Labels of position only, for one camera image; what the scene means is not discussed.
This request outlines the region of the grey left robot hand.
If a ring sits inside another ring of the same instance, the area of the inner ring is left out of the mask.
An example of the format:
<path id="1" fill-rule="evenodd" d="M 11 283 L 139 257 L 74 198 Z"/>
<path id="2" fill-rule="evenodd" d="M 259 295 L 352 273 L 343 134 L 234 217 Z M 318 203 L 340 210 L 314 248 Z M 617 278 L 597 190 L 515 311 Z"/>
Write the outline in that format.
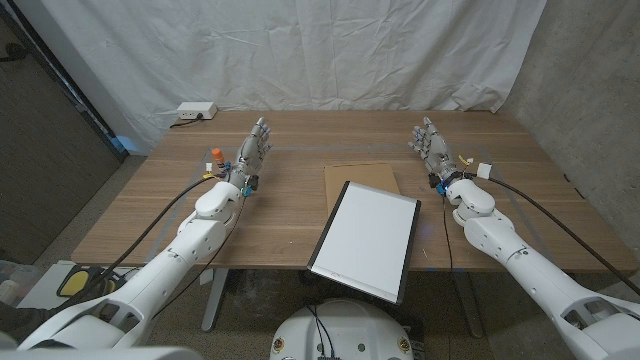
<path id="1" fill-rule="evenodd" d="M 243 189 L 252 176 L 257 176 L 271 145 L 268 143 L 270 128 L 264 117 L 260 117 L 239 147 L 227 181 Z"/>

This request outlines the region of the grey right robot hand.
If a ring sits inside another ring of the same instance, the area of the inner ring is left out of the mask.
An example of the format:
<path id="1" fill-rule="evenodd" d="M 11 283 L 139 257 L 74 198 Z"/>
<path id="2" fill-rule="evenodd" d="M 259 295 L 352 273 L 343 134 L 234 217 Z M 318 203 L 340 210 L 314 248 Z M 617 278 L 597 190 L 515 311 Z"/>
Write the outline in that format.
<path id="1" fill-rule="evenodd" d="M 430 118 L 424 117 L 423 123 L 423 126 L 413 128 L 413 140 L 408 142 L 408 146 L 424 162 L 428 171 L 429 186 L 446 189 L 461 177 L 461 172 L 454 163 L 445 139 Z"/>

